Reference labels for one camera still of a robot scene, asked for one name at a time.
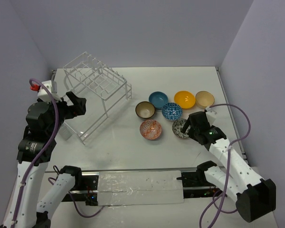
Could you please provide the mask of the black white floral bowl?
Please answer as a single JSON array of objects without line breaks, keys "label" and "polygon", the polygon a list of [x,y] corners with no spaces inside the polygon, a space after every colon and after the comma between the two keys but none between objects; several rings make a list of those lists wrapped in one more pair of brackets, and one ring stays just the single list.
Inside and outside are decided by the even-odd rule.
[{"label": "black white floral bowl", "polygon": [[181,118],[181,119],[174,121],[172,124],[172,132],[180,139],[189,138],[188,132],[190,130],[190,126],[187,128],[185,133],[181,132],[185,123],[186,123],[186,119]]}]

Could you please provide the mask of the blue triangle pattern bowl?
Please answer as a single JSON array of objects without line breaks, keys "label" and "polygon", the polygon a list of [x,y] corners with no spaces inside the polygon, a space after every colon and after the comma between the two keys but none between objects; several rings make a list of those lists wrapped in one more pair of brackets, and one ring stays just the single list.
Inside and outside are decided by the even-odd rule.
[{"label": "blue triangle pattern bowl", "polygon": [[182,117],[182,108],[176,103],[166,103],[162,109],[161,113],[165,119],[168,121],[176,121]]}]

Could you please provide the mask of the orange red patterned bowl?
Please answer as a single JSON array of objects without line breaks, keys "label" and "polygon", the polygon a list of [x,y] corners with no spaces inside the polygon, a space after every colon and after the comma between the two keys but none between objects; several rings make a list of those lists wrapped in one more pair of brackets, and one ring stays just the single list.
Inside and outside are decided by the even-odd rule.
[{"label": "orange red patterned bowl", "polygon": [[140,134],[147,140],[156,140],[162,133],[162,126],[156,120],[145,120],[139,127]]}]

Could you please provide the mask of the teal blue bowl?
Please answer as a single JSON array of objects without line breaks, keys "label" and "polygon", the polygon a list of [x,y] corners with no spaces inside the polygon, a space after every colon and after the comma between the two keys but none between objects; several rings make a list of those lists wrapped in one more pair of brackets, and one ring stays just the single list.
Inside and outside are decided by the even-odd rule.
[{"label": "teal blue bowl", "polygon": [[165,93],[156,91],[149,95],[149,102],[153,104],[156,109],[160,110],[169,102],[169,99]]}]

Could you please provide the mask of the dark brown cream bowl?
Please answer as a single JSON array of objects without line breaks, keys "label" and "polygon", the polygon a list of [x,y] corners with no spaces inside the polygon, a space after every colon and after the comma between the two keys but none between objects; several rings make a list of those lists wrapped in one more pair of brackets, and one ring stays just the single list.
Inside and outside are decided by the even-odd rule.
[{"label": "dark brown cream bowl", "polygon": [[142,101],[135,107],[135,113],[142,119],[148,119],[154,116],[155,107],[150,102]]}]

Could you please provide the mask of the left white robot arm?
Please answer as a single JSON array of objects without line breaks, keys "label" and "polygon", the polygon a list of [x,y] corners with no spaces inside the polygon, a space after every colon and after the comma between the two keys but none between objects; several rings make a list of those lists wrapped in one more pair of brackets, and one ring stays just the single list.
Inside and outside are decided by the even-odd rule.
[{"label": "left white robot arm", "polygon": [[18,145],[18,174],[13,199],[3,228],[48,228],[51,219],[71,189],[83,185],[79,167],[65,166],[57,182],[38,200],[41,182],[56,145],[62,123],[86,113],[86,99],[67,92],[72,105],[61,99],[55,105],[38,99],[28,108],[27,126]]}]

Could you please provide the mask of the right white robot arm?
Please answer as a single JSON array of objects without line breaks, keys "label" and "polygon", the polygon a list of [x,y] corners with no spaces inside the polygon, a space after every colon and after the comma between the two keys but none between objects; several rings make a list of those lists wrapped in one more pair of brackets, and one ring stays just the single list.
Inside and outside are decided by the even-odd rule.
[{"label": "right white robot arm", "polygon": [[276,209],[276,185],[255,172],[236,152],[223,131],[211,125],[206,112],[189,115],[182,133],[204,146],[226,168],[222,171],[212,161],[198,166],[197,181],[219,187],[224,196],[232,199],[240,216],[252,222]]}]

